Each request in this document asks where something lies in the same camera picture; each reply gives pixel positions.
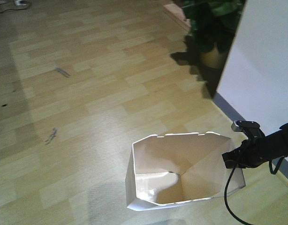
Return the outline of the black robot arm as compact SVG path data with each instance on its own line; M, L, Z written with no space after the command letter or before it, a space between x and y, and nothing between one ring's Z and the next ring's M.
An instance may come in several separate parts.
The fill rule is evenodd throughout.
M247 139L238 148L222 154L227 169L256 168L265 162L288 156L288 123L268 136L255 121L236 120L231 128L244 133Z

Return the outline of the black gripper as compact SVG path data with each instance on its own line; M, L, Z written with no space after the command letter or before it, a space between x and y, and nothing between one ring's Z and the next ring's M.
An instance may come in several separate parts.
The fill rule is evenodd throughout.
M241 146L222 154L225 167L232 168L256 168L264 163L264 160L257 156L256 145L250 140L244 140Z

